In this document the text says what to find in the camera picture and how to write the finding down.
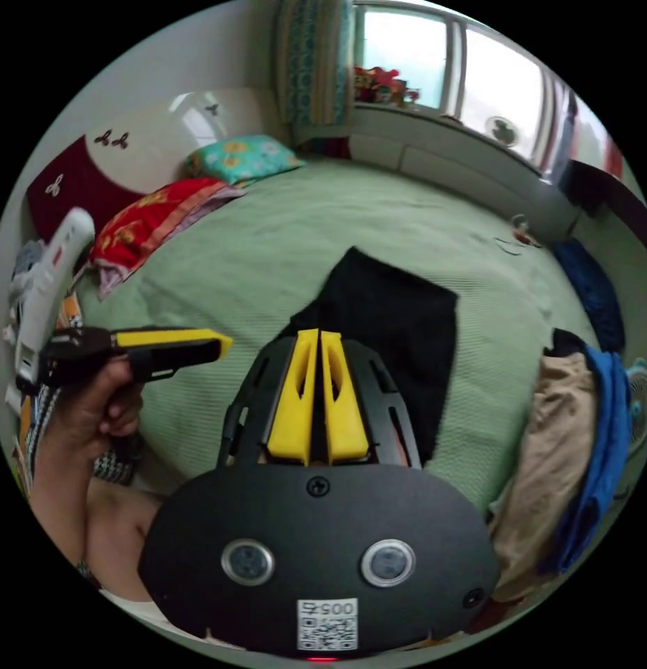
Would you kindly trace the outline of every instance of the hand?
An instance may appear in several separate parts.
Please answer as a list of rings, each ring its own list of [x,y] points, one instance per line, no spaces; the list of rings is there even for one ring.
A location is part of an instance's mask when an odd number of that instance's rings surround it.
[[[125,358],[111,360],[87,385],[61,392],[47,426],[47,443],[95,460],[109,450],[110,436],[125,437],[137,430],[142,388],[132,383]]]

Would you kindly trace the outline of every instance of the label sticker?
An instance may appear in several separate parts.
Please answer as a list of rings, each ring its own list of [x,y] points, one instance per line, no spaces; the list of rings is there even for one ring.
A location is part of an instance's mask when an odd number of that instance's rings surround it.
[[[358,649],[357,599],[298,599],[297,649]]]

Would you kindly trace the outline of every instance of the headboard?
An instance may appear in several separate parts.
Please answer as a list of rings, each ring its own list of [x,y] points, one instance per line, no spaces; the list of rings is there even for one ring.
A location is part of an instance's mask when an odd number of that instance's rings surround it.
[[[86,209],[99,231],[143,195],[184,178],[192,151],[245,134],[290,144],[271,90],[182,93],[110,118],[61,151],[28,187],[36,233],[48,242],[73,206]]]

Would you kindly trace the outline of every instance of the beige clothing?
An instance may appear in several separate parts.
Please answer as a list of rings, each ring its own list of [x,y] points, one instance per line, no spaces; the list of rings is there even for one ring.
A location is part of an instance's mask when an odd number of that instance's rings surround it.
[[[490,524],[501,567],[495,601],[520,599],[551,580],[537,567],[579,491],[596,420],[595,380],[583,353],[543,357],[518,466]]]

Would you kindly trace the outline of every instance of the teal floral pillow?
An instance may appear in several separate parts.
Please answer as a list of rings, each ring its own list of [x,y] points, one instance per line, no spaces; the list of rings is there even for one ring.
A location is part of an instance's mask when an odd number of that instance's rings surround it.
[[[266,134],[215,142],[194,151],[186,161],[191,176],[217,178],[229,185],[246,184],[305,164]]]

